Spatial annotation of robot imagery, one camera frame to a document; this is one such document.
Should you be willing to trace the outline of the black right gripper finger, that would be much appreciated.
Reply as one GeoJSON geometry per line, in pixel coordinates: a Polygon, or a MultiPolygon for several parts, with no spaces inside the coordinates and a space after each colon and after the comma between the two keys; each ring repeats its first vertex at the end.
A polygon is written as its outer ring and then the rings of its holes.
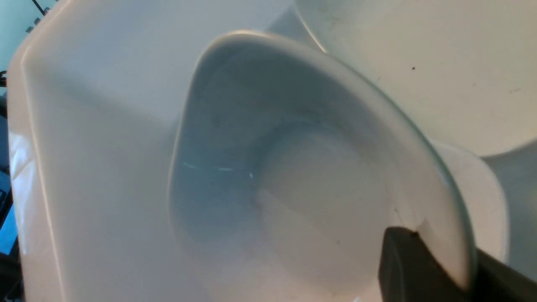
{"type": "Polygon", "coordinates": [[[416,232],[384,231],[378,283],[384,302],[535,302],[537,285],[479,250],[473,289],[466,293],[451,280],[416,232]]]}

